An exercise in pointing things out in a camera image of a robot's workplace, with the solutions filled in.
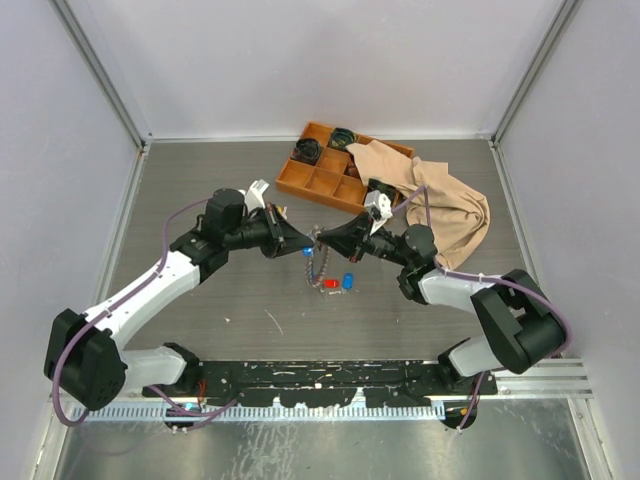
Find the fabric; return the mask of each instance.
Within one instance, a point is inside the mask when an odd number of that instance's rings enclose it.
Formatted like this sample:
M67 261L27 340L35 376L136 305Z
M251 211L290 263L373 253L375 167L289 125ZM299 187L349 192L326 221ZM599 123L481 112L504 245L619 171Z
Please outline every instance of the fabric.
M481 193L449 175L449 164L413 160L376 140L368 145L347 147L367 185L374 178L396 187L405 197L427 185L431 227L438 248L438 260L457 268L480 245L489 229L489 204ZM409 225L427 224L423 195L407 208Z

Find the small red part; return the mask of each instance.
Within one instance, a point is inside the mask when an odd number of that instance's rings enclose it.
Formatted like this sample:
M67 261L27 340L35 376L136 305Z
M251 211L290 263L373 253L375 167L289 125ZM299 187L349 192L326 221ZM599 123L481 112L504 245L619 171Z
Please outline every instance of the small red part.
M325 278L324 279L324 287L325 288L338 288L340 286L340 281L335 278Z

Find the wooden tray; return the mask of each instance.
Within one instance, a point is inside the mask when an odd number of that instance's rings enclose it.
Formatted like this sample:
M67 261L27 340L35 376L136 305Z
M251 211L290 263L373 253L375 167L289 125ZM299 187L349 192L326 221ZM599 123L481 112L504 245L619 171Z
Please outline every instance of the wooden tray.
M300 138L315 138L322 147L320 158L315 166L311 166L289 156L276 179L276 187L306 200L358 214L364 211L363 202L367 187L359 178L346 174L347 165L351 160L349 153L329 147L329 137L334 128L315 122L307 124ZM356 135L357 143L363 145L374 140L360 133ZM382 143L409 158L413 158L415 153L411 147L385 141ZM392 199L392 204L395 205L399 198L400 194L397 193Z

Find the gray floor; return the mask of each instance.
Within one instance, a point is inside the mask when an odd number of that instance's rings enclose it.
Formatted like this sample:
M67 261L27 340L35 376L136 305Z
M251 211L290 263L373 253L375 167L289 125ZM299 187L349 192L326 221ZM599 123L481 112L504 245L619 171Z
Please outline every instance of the gray floor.
M489 200L489 233L461 269L490 274L522 267L488 143L403 143L414 146L423 160L449 162L452 175ZM352 218L275 189L275 178L291 148L288 142L153 145L113 289L157 260L161 226L169 214L220 187L247 188L264 178L272 183L267 199L286 205L289 220L302 232L314 224L332 227ZM172 238L191 228L197 213L177 219ZM395 221L394 228L403 224L404 220ZM155 348L172 341L202 359L434 359L480 332L469 314L406 301L395 280L398 267L381 260L366 258L353 265L333 256L330 276L341 278L347 271L355 276L355 290L349 295L319 294L304 283L303 269L298 254L267 260L256 250L234 252L223 269L167 307L128 348Z
M479 408L462 435L437 421L213 423L187 436L155 422L85 424L67 435L55 479L590 478L566 401Z

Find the small blue object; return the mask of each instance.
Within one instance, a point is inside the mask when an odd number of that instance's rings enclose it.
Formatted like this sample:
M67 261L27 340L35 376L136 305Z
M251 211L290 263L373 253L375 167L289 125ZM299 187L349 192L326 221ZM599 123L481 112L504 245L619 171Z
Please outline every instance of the small blue object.
M353 287L353 274L345 273L344 278L342 279L342 288L345 290L351 290Z

